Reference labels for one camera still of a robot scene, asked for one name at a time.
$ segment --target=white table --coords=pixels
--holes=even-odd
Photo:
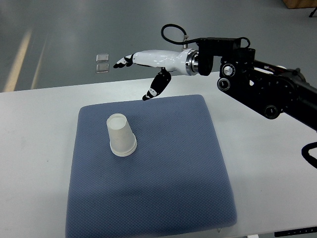
[[[268,120],[209,77],[175,76],[162,97],[205,98],[238,214],[232,227],[176,237],[233,237],[317,226],[317,170],[301,156],[315,131],[286,114]],[[64,237],[81,107],[140,100],[152,79],[0,94],[0,237]]]

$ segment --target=robotic arm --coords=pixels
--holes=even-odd
[[[209,37],[175,42],[166,38],[163,33],[165,28],[171,26],[181,29],[186,35],[181,27],[168,24],[161,30],[165,40],[177,45],[196,43],[199,50],[142,51],[126,56],[114,65],[114,68],[121,68],[135,63],[161,68],[143,100],[163,92],[171,80],[169,72],[178,70],[184,75],[199,73],[207,76],[212,70],[213,57],[220,56],[220,79],[217,82],[219,90],[268,119],[287,113],[317,131],[317,89],[306,82],[299,68],[285,69],[255,60],[255,50],[249,48],[250,41],[245,37]],[[241,40],[248,42],[247,47],[241,47]],[[317,142],[305,146],[302,155],[317,168],[317,160],[308,153],[315,147]]]

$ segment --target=white paper cup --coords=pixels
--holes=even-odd
[[[137,148],[137,140],[125,115],[111,115],[107,127],[111,151],[120,157],[131,155]]]

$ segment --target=blue cushion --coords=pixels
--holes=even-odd
[[[138,142],[110,149],[106,120],[124,114]],[[83,107],[78,116],[66,237],[165,236],[232,226],[237,215],[201,95]]]

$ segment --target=concrete floor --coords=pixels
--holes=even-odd
[[[190,39],[248,37],[257,60],[299,67],[317,87],[317,13],[308,18],[312,10],[287,9],[282,0],[1,0],[0,91],[154,77],[157,68],[112,66],[138,51],[181,51],[161,38],[167,23],[182,26]],[[182,40],[177,29],[166,34]],[[111,68],[96,74],[101,53],[109,53]],[[215,58],[213,71],[219,66]]]

